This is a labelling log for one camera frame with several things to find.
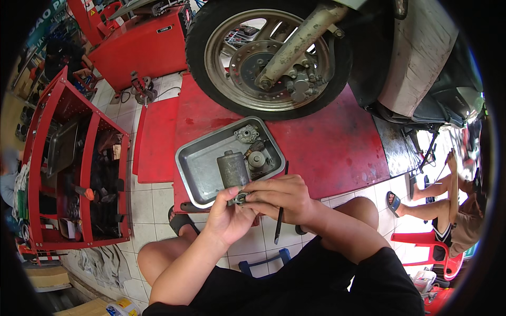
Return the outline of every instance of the kickstand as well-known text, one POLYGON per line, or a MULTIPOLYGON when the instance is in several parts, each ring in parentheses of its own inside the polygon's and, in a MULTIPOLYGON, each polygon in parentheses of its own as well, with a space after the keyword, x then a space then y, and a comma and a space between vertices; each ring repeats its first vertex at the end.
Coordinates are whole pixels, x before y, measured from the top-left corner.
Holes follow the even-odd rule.
POLYGON ((436 137, 439 135, 439 129, 435 130, 433 133, 432 133, 432 140, 431 140, 431 144, 429 145, 429 149, 427 149, 427 152, 425 153, 424 155, 424 159, 423 161, 421 162, 420 164, 420 167, 418 167, 418 169, 420 170, 420 173, 423 173, 423 167, 425 165, 425 163, 427 162, 427 159, 428 157, 430 156, 430 152, 433 150, 433 146, 434 146, 434 141, 436 141, 436 137))

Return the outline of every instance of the gray metal tray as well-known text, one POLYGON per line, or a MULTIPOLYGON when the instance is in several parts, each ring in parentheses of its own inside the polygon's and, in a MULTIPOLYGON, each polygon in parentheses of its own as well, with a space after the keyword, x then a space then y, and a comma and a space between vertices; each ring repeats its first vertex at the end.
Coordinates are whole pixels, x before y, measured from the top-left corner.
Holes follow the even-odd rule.
POLYGON ((219 190, 223 190, 223 183, 218 170, 216 158, 223 156, 225 151, 245 153, 250 144, 243 144, 234 136, 234 132, 246 125, 257 127, 257 132, 265 142, 262 153, 272 159, 273 166, 262 177, 251 180, 264 180, 281 172, 285 167, 285 158, 264 122, 256 116, 248 116, 232 124, 228 124, 214 132, 197 138, 183 146, 176 152, 176 164, 183 179, 190 201, 198 208, 210 207, 219 190))

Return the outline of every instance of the person's left hand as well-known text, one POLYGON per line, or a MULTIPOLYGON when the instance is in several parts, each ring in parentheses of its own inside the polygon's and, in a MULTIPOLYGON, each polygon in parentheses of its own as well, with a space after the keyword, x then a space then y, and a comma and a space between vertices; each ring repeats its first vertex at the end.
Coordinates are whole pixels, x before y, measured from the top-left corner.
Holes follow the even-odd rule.
POLYGON ((244 236, 258 212, 237 204, 227 206, 227 201, 239 193, 238 187, 224 189, 218 192, 211 207, 204 231, 217 236, 227 246, 235 243, 244 236))

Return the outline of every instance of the red plastic chair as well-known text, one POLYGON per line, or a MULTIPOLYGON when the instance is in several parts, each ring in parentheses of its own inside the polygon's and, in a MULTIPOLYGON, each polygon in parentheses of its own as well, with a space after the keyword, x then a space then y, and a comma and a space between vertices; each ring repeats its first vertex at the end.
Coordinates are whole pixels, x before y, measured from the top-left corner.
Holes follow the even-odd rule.
POLYGON ((427 261, 403 263, 402 265, 404 266, 433 264, 433 263, 442 264, 444 266, 445 271, 444 279, 447 281, 453 280, 457 275, 458 271, 460 270, 460 267, 462 266, 463 253, 459 254, 455 258, 450 258, 450 256, 448 255, 449 252, 448 246, 434 239, 434 231, 417 234, 392 234, 390 240, 398 241, 401 243, 415 244, 417 247, 430 247, 429 258, 427 259, 427 261), (434 260, 434 258, 432 257, 432 254, 434 253, 434 246, 441 246, 444 248, 445 251, 444 261, 434 260), (450 274, 447 274, 446 272, 447 269, 450 269, 451 271, 450 274))

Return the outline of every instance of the front fork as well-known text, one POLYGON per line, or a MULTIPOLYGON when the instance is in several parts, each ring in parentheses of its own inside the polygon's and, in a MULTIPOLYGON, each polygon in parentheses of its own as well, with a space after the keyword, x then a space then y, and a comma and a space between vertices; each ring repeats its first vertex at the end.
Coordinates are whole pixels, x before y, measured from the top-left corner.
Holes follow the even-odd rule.
MULTIPOLYGON (((297 31, 283 44, 271 61, 255 80, 255 85, 269 90, 286 72, 298 63, 305 51, 327 29, 338 30, 333 24, 341 21, 348 7, 338 3, 319 3, 309 17, 302 22, 297 31)), ((302 66, 308 68, 309 62, 302 66)))

